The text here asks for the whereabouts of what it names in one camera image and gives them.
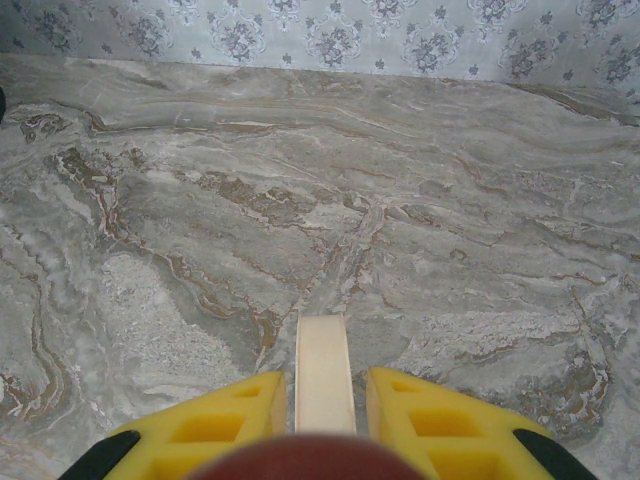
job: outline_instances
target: wall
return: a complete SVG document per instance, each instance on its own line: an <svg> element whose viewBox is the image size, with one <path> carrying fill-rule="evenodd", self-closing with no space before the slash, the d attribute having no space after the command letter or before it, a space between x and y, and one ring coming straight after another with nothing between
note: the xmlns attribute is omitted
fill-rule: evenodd
<svg viewBox="0 0 640 480"><path fill-rule="evenodd" d="M0 0L3 52L615 87L640 0Z"/></svg>

